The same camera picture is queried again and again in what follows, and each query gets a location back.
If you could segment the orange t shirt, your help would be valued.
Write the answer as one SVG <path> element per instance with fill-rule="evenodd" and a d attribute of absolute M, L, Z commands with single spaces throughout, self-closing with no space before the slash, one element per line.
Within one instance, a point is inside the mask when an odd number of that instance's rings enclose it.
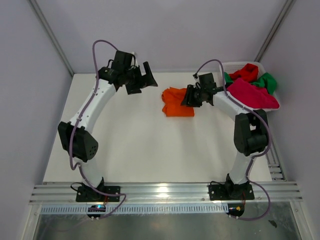
<path fill-rule="evenodd" d="M 169 87 L 162 92 L 161 99 L 164 103 L 162 112 L 166 117 L 194 117 L 195 111 L 192 107 L 181 105 L 186 88 Z"/>

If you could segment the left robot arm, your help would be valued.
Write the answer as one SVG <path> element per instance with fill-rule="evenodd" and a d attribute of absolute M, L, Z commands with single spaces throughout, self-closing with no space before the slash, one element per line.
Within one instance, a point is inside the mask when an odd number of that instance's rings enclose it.
<path fill-rule="evenodd" d="M 121 87 L 128 95 L 140 94 L 146 87 L 157 87 L 149 62 L 143 70 L 135 54 L 117 50 L 107 66 L 95 68 L 95 82 L 88 97 L 68 121 L 57 127 L 62 148 L 68 153 L 71 170 L 79 170 L 82 182 L 77 190 L 77 201 L 101 201 L 104 198 L 126 197 L 120 191 L 111 192 L 98 172 L 96 154 L 99 143 L 93 137 L 95 124 L 105 105 Z"/>

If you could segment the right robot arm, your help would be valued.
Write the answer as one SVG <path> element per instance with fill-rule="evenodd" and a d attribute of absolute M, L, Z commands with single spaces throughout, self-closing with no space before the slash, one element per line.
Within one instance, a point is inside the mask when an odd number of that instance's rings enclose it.
<path fill-rule="evenodd" d="M 253 182 L 249 179 L 256 158 L 270 148 L 270 131 L 267 114 L 263 109 L 253 110 L 227 92 L 225 86 L 218 87 L 212 73 L 194 74 L 196 79 L 193 97 L 199 102 L 207 102 L 234 121 L 233 142 L 237 150 L 232 169 L 223 183 L 211 181 L 208 185 L 212 201 L 253 200 Z"/>

